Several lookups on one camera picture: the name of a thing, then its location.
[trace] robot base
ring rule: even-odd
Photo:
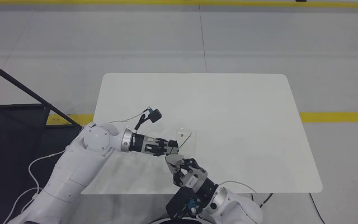
[[[184,217],[181,220],[171,220],[170,218],[163,218],[151,222],[150,224],[213,224],[213,223],[205,220],[200,220],[198,218]]]

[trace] gray floor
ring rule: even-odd
[[[0,7],[0,67],[71,114],[94,113],[107,72],[283,73],[300,112],[358,111],[357,37],[354,10]],[[0,104],[33,102],[4,81],[0,92]],[[358,124],[304,128],[322,217],[358,223]],[[169,199],[82,195],[65,223],[146,223]],[[263,211],[264,223],[320,223],[308,194],[275,194]]]

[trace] white tabletop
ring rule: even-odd
[[[282,74],[108,73],[96,123],[124,120],[148,106],[163,117],[140,134],[177,138],[193,132],[181,153],[215,183],[236,180],[258,193],[320,192],[322,183],[287,78]],[[120,130],[134,127],[114,123]],[[227,184],[234,193],[251,193]],[[83,194],[174,194],[164,157],[115,152]]]

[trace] yellow line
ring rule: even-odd
[[[69,114],[75,122],[86,125],[93,121],[93,114]],[[300,113],[303,123],[356,123],[358,122],[358,112],[324,112],[324,113]],[[50,114],[48,125],[70,124],[57,114]]]
[[[358,3],[355,2],[262,2],[235,0],[0,0],[0,4],[185,4],[202,6],[358,8]]]
[[[89,122],[93,121],[93,114],[68,114],[68,116],[80,125],[86,125]],[[46,124],[58,125],[71,123],[63,119],[60,115],[50,114]]]
[[[306,123],[334,123],[334,122],[358,122],[357,112],[329,112],[329,113],[300,113],[302,122]]]

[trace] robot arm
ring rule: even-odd
[[[142,115],[137,129],[148,119],[154,123],[161,118],[158,110],[147,110],[148,117]],[[41,193],[35,194],[36,198],[30,206],[9,223],[59,224],[71,203],[96,177],[114,150],[160,156],[178,153],[178,144],[176,141],[137,134],[129,129],[119,133],[112,124],[97,125],[91,122],[66,147]]]
[[[255,202],[213,183],[195,159],[167,155],[166,162],[174,184],[180,187],[166,206],[171,219],[208,214],[217,224],[262,222],[262,211]]]

